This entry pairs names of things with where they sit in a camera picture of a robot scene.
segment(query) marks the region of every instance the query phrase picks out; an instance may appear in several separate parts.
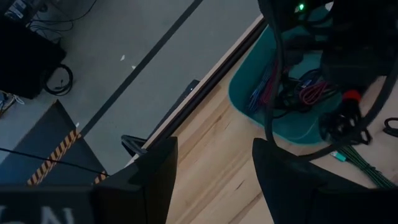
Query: gray floor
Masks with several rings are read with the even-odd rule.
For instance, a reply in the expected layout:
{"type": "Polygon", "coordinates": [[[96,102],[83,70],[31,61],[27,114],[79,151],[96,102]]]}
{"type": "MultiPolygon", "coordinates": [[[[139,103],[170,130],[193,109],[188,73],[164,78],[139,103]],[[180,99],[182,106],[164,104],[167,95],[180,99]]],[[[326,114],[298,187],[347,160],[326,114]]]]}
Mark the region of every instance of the gray floor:
{"type": "MultiPolygon", "coordinates": [[[[80,128],[191,2],[99,0],[75,23],[63,45],[68,52],[64,62],[74,71],[76,82],[60,101],[80,128]]],[[[120,136],[147,138],[185,87],[193,79],[202,79],[258,15],[255,0],[202,2],[85,137],[109,173],[130,159],[120,136]]],[[[42,93],[0,119],[6,127],[0,131],[0,146],[15,147],[54,99],[42,93]]]]}

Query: green wire bundle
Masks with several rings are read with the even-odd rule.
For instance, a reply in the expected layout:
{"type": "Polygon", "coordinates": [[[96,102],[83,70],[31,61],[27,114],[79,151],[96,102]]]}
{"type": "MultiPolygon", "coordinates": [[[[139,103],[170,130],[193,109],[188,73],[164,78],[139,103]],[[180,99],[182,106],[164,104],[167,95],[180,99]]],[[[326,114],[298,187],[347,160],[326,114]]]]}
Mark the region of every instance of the green wire bundle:
{"type": "Polygon", "coordinates": [[[352,165],[361,169],[379,188],[391,189],[397,187],[375,167],[368,164],[352,146],[343,146],[338,152],[345,156],[346,160],[352,165]]]}

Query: yellow and black striped tape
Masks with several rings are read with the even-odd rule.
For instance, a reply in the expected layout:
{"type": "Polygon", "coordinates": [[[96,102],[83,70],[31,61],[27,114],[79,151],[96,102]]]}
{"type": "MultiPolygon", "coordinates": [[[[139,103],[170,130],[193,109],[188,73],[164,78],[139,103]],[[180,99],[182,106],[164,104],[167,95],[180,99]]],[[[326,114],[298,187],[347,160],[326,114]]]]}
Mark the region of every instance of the yellow and black striped tape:
{"type": "MultiPolygon", "coordinates": [[[[55,148],[55,151],[51,153],[48,159],[59,161],[68,151],[68,149],[71,148],[73,143],[75,143],[75,141],[79,138],[81,138],[81,134],[79,134],[76,129],[71,131],[65,137],[65,139],[60,143],[60,145],[57,148],[55,148]]],[[[57,165],[56,162],[44,161],[43,164],[32,175],[32,177],[29,178],[27,184],[39,185],[56,165],[57,165]]]]}
{"type": "Polygon", "coordinates": [[[94,184],[99,184],[101,181],[105,180],[107,178],[106,171],[102,171],[103,174],[98,175],[95,177],[94,184]]]}

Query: black electronic device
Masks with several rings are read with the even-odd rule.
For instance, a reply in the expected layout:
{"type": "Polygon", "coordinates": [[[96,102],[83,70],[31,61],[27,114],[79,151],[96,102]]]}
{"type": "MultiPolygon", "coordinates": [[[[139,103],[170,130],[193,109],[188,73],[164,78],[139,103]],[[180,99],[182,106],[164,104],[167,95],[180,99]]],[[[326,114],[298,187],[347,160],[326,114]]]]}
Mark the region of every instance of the black electronic device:
{"type": "Polygon", "coordinates": [[[311,12],[332,0],[258,0],[260,11],[269,21],[269,11],[274,11],[281,31],[287,31],[300,25],[300,16],[311,12]]]}
{"type": "Polygon", "coordinates": [[[29,2],[23,0],[15,0],[4,15],[15,21],[22,21],[28,16],[29,11],[29,2]]]}
{"type": "Polygon", "coordinates": [[[0,16],[0,90],[33,99],[66,52],[58,45],[0,16]]]}
{"type": "Polygon", "coordinates": [[[5,15],[8,9],[12,6],[15,0],[2,0],[0,1],[0,15],[5,15]]]}
{"type": "Polygon", "coordinates": [[[329,12],[333,25],[324,30],[328,37],[321,59],[325,79],[369,86],[376,77],[390,74],[398,49],[397,12],[391,0],[335,1],[329,12]]]}
{"type": "Polygon", "coordinates": [[[177,173],[168,138],[97,185],[0,187],[2,223],[165,223],[177,173]]]}

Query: teal plastic bin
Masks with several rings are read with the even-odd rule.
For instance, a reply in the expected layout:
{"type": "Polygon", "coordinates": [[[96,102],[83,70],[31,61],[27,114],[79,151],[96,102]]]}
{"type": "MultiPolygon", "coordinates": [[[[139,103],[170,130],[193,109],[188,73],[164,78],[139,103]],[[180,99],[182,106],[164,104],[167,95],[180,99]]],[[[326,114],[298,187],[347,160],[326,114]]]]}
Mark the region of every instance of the teal plastic bin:
{"type": "MultiPolygon", "coordinates": [[[[301,27],[296,27],[284,33],[284,39],[294,34],[303,34],[301,27]]],[[[232,105],[242,114],[264,127],[264,110],[249,114],[248,102],[257,84],[261,80],[262,71],[275,52],[275,40],[273,31],[266,28],[259,40],[251,50],[245,61],[236,72],[229,84],[229,99],[232,105]]],[[[300,78],[305,72],[318,68],[321,54],[306,54],[304,60],[296,65],[290,72],[290,76],[300,78]]],[[[322,142],[319,135],[318,118],[324,112],[334,110],[341,102],[341,95],[315,105],[308,113],[293,112],[273,121],[274,134],[293,144],[314,145],[322,142]]],[[[274,110],[274,116],[283,111],[274,110]]]]}

